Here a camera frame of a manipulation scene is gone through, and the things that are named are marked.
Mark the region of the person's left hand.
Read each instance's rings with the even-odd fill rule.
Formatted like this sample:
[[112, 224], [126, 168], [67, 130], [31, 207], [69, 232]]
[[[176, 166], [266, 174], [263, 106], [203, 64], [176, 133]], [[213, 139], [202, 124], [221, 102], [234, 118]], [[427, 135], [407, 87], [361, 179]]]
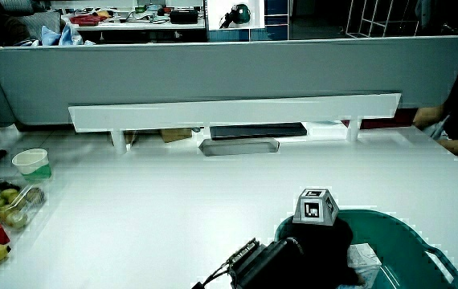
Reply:
[[276, 230], [277, 240], [294, 238], [302, 247], [299, 272], [315, 278], [317, 288], [364, 283], [363, 277], [348, 265], [354, 234], [338, 214], [329, 189], [308, 187], [299, 195], [294, 215], [282, 221]]

